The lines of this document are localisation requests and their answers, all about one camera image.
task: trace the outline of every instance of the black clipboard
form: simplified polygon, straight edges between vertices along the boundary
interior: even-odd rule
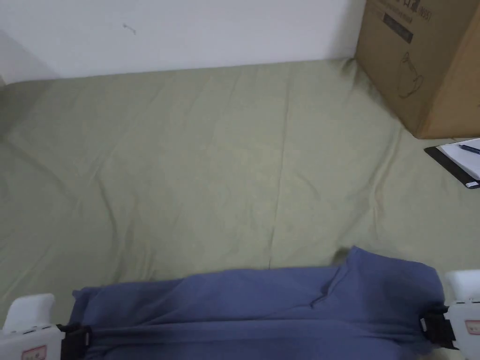
[[[460,166],[453,162],[447,155],[442,153],[436,146],[427,147],[424,151],[430,155],[437,163],[442,165],[445,170],[455,176],[467,189],[480,188],[480,180],[471,177]]]

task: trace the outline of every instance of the red label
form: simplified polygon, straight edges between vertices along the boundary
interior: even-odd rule
[[[22,360],[45,360],[47,358],[47,346],[30,349],[22,353]]]
[[[480,335],[480,320],[465,320],[470,335]]]

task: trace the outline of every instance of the blue towel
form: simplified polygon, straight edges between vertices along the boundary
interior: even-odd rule
[[[436,271],[353,248],[335,267],[230,270],[84,288],[71,323],[88,359],[415,359],[419,316],[444,303]]]

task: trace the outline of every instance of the mattress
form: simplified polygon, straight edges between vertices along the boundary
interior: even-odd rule
[[[34,81],[0,92],[0,320],[19,296],[357,245],[480,268],[480,191],[423,152],[353,60]]]

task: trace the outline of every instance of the pen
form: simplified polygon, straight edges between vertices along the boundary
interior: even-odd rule
[[[475,153],[477,155],[480,155],[480,149],[477,149],[475,147],[471,147],[468,145],[459,145],[462,150],[467,150],[470,151],[471,153]]]

